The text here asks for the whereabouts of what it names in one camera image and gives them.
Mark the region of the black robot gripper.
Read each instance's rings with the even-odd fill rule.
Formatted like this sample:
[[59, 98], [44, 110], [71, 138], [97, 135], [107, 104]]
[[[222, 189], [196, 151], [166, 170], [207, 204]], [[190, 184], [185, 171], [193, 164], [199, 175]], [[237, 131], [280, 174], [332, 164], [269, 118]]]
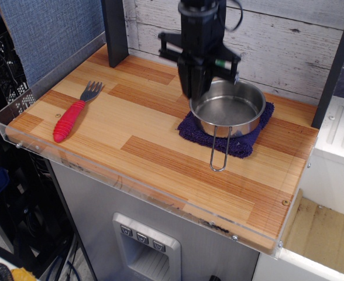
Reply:
[[[235, 84], [238, 82], [239, 55], [224, 46], [227, 28], [226, 1], [180, 1], [181, 32], [158, 34], [161, 41], [160, 57], [174, 61], [183, 93], [187, 98], [199, 99], [205, 94], [214, 77], [220, 77]], [[226, 61], [225, 68], [216, 65], [215, 60]]]

